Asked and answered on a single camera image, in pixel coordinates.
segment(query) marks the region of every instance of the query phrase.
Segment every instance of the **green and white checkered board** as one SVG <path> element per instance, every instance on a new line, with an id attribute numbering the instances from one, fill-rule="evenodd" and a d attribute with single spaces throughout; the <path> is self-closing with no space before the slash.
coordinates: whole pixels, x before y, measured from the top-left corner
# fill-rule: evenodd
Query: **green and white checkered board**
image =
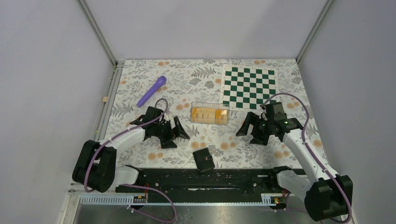
<path id="1" fill-rule="evenodd" d="M 277 83 L 277 74 L 272 69 L 223 65 L 220 103 L 230 105 L 232 111 L 260 109 L 276 93 Z"/>

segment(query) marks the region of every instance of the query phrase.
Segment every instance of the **gray floor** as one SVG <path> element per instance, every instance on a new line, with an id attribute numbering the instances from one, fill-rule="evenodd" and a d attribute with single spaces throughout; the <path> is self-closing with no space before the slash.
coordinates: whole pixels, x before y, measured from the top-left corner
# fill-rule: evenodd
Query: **gray floor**
<path id="1" fill-rule="evenodd" d="M 303 208 L 298 199 L 290 201 L 291 208 Z M 176 224 L 293 224 L 288 212 L 268 211 L 268 207 L 258 206 L 177 206 Z M 172 219 L 170 206 L 146 206 L 141 209 L 162 219 Z M 292 212 L 301 224 L 316 223 L 304 212 Z M 159 224 L 151 218 L 131 213 L 126 206 L 80 205 L 75 224 Z"/>

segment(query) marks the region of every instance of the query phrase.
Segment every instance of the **purple microphone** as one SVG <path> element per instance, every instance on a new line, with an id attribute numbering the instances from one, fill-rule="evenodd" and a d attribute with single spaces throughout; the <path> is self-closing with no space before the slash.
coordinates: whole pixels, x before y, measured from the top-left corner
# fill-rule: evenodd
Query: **purple microphone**
<path id="1" fill-rule="evenodd" d="M 144 96 L 139 100 L 139 102 L 137 102 L 137 106 L 141 107 L 143 106 L 148 99 L 150 99 L 150 97 L 161 87 L 165 84 L 166 82 L 166 78 L 165 76 L 160 76 L 156 83 L 154 83 L 154 85 L 146 92 L 146 94 L 144 94 Z"/>

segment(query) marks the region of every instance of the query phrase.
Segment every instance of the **transparent box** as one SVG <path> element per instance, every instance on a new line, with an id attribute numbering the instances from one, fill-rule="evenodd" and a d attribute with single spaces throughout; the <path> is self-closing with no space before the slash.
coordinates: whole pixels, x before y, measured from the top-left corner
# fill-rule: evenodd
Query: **transparent box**
<path id="1" fill-rule="evenodd" d="M 199 124 L 227 125 L 229 112 L 228 104 L 192 102 L 190 121 Z"/>

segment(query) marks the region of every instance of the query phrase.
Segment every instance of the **patterned table surface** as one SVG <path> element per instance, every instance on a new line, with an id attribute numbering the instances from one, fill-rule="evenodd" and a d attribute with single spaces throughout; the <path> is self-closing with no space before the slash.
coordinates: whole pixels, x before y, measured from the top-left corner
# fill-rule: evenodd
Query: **patterned table surface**
<path id="1" fill-rule="evenodd" d="M 208 147 L 216 168 L 272 168 L 289 166 L 301 168 L 293 153 L 271 136 L 267 146 L 250 145 L 251 135 L 236 137 L 246 112 L 230 112 L 227 126 L 204 125 L 190 122 L 192 102 L 219 103 L 221 73 L 224 64 L 270 68 L 278 73 L 277 92 L 288 92 L 299 97 L 308 107 L 308 98 L 294 59 L 276 60 L 126 60 L 115 96 L 106 138 L 124 130 L 129 122 L 145 114 L 159 98 L 169 102 L 168 115 L 178 116 L 190 140 L 177 139 L 175 149 L 161 149 L 159 139 L 152 137 L 132 146 L 119 158 L 119 164 L 141 168 L 196 168 L 192 152 Z M 164 75 L 166 84 L 141 108 L 138 100 L 158 77 Z M 279 96 L 288 117 L 303 123 L 306 119 L 302 106 L 293 98 Z M 311 117 L 307 136 L 325 158 L 316 122 Z"/>

